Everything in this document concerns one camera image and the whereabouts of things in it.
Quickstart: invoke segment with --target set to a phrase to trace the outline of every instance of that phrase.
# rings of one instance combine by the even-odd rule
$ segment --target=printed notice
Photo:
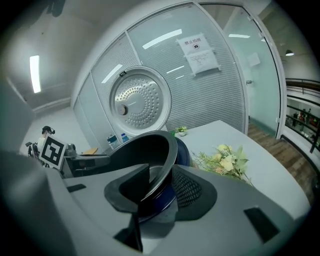
[[[216,56],[212,50],[203,50],[186,56],[193,74],[219,68]]]
[[[259,56],[256,52],[247,57],[250,67],[260,64]]]
[[[185,37],[177,40],[184,55],[194,54],[212,48],[208,44],[203,34],[196,34],[193,36]]]
[[[219,68],[213,49],[203,34],[185,37],[177,41],[194,75]]]

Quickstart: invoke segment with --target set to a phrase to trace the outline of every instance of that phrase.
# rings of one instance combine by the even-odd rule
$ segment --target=fluorescent light
[[[182,30],[181,30],[181,29],[178,29],[178,30],[175,30],[175,31],[166,33],[166,34],[164,34],[164,35],[162,35],[162,36],[157,37],[156,39],[153,39],[153,40],[150,41],[150,42],[147,42],[147,43],[146,43],[145,45],[143,45],[142,47],[143,47],[144,49],[148,49],[149,47],[154,46],[155,44],[160,43],[160,42],[162,42],[163,40],[166,40],[166,39],[168,39],[168,38],[172,38],[172,37],[177,36],[177,35],[180,35],[180,34],[182,34]]]
[[[111,72],[103,79],[101,84],[105,84],[119,69],[121,69],[122,65],[118,64],[114,69],[111,70]]]
[[[30,74],[34,93],[41,92],[39,77],[39,55],[30,57]]]
[[[249,38],[250,35],[244,35],[244,34],[230,34],[230,38]]]
[[[182,68],[184,68],[184,67],[185,67],[185,66],[180,66],[180,67],[177,67],[177,68],[175,68],[175,69],[172,69],[172,70],[168,71],[167,74],[169,74],[169,73],[171,73],[171,72],[173,72],[173,71],[182,69]]]

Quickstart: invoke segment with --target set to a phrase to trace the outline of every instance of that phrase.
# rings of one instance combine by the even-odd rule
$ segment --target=paper sign
[[[186,56],[193,74],[219,68],[216,56],[212,50],[203,50]]]
[[[67,144],[48,134],[39,155],[39,159],[60,170]]]
[[[194,54],[201,51],[211,50],[203,34],[196,34],[177,40],[184,55]]]
[[[247,60],[249,61],[250,67],[253,67],[255,65],[260,64],[260,59],[259,59],[258,54],[256,52],[254,52],[250,56],[248,56]]]
[[[194,75],[202,71],[219,68],[213,49],[203,34],[178,39],[177,42],[183,50]]]

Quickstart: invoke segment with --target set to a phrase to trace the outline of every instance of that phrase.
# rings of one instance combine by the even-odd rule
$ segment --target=white table
[[[199,155],[216,154],[220,144],[232,146],[237,150],[243,146],[246,154],[246,175],[256,189],[285,209],[294,219],[305,215],[309,209],[309,201],[291,174],[263,147],[251,138],[231,127],[223,121],[214,121],[206,125],[188,130],[186,136],[176,137],[192,152]]]

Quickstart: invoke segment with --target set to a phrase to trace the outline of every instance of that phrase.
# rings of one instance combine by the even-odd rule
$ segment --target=water bottle
[[[129,140],[128,136],[125,133],[122,133],[121,137],[123,142],[127,142]]]
[[[107,141],[108,141],[111,149],[113,149],[113,150],[120,145],[120,143],[117,140],[116,135],[110,134],[110,136],[107,138]]]

